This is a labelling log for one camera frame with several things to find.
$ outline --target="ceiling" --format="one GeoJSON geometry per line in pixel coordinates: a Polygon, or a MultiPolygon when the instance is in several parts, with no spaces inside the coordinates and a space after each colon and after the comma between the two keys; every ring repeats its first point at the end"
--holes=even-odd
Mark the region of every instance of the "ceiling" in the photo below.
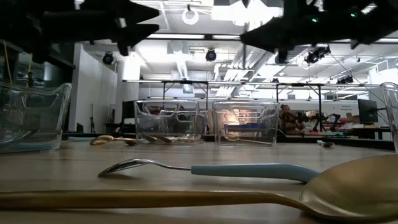
{"type": "MultiPolygon", "coordinates": [[[[217,21],[211,17],[213,0],[190,1],[191,9],[198,11],[198,21],[194,25],[186,24],[182,19],[182,13],[187,8],[186,1],[136,1],[139,4],[145,4],[149,7],[159,9],[161,15],[155,19],[145,21],[144,23],[160,25],[159,33],[173,34],[240,34],[243,27],[236,26],[233,21],[217,21]]],[[[390,38],[398,38],[398,32],[391,34],[390,38]]],[[[142,59],[141,74],[145,79],[159,78],[158,74],[170,74],[172,70],[177,70],[175,57],[167,54],[167,46],[171,40],[143,40],[135,46],[135,51],[142,59]]],[[[184,44],[188,46],[188,53],[191,55],[185,59],[187,70],[204,70],[213,72],[217,64],[230,65],[236,59],[237,54],[240,56],[243,46],[239,41],[196,41],[184,40],[184,44]],[[208,49],[215,49],[217,60],[207,62],[205,55],[208,49]]],[[[102,45],[113,45],[115,53],[116,46],[109,41],[98,42],[102,45]]],[[[330,77],[343,73],[346,70],[352,70],[354,76],[362,83],[366,83],[368,78],[368,69],[386,58],[398,57],[398,44],[377,44],[377,45],[360,45],[356,49],[351,50],[349,44],[330,44],[331,55],[320,60],[316,65],[309,69],[304,69],[302,64],[302,56],[305,56],[308,50],[297,52],[300,55],[291,61],[288,67],[280,67],[281,69],[261,70],[256,77],[264,78],[262,82],[267,82],[273,76],[277,76],[280,82],[306,82],[310,77],[312,83],[335,83],[336,80],[330,80],[330,77]]],[[[97,58],[102,58],[104,50],[101,47],[87,47],[87,51],[97,58]]],[[[247,57],[251,54],[259,55],[257,60],[253,62],[252,70],[257,72],[257,68],[265,63],[274,63],[269,59],[270,55],[259,49],[250,48],[247,57]]]]}

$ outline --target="table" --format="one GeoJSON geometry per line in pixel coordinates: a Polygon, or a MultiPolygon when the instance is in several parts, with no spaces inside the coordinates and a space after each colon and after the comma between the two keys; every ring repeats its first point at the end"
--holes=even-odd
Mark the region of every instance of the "table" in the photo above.
{"type": "MultiPolygon", "coordinates": [[[[122,142],[111,142],[94,147],[87,142],[63,141],[59,150],[0,155],[0,191],[266,190],[298,198],[303,185],[291,180],[196,176],[187,171],[150,165],[123,170],[107,178],[98,178],[97,174],[121,160],[134,157],[156,159],[176,166],[289,162],[321,171],[353,159],[390,153],[346,146],[326,150],[316,144],[278,143],[276,147],[261,148],[223,147],[206,142],[194,146],[129,147],[122,142]]],[[[0,217],[2,223],[7,224],[327,223],[294,208],[273,204],[52,212],[0,211],[0,217]]]]}
{"type": "Polygon", "coordinates": [[[382,133],[390,133],[390,128],[353,128],[353,135],[359,138],[376,139],[376,133],[379,140],[383,139],[382,133]]]}

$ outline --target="white wall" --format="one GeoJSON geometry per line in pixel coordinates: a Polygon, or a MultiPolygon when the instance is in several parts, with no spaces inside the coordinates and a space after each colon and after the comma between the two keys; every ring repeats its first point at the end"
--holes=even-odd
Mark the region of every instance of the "white wall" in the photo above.
{"type": "Polygon", "coordinates": [[[110,105],[116,101],[117,75],[101,62],[75,44],[73,63],[73,90],[69,116],[69,129],[76,130],[76,124],[84,125],[84,132],[90,133],[90,104],[93,105],[95,131],[104,133],[104,123],[111,116],[110,105]]]}

